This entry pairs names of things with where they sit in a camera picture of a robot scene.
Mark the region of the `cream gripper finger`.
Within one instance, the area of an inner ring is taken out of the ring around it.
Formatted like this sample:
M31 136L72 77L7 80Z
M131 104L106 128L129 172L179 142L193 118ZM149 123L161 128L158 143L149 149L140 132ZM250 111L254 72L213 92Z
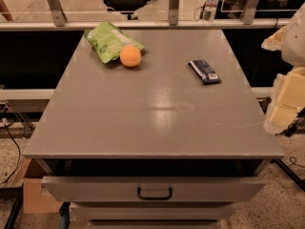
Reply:
M274 34L266 38L261 44L261 48L267 51L280 51L282 49L282 37L286 27L282 27Z
M286 75L279 73L273 85L264 130L280 134L287 130L305 108L305 67L293 67Z

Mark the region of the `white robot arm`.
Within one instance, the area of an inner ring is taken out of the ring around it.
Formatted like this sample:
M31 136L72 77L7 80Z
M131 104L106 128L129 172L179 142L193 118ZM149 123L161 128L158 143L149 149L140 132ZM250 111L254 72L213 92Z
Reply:
M267 133L280 134L305 108L305 5L286 26L265 39L261 48L281 51L282 60L293 66L286 75L276 76L264 121Z

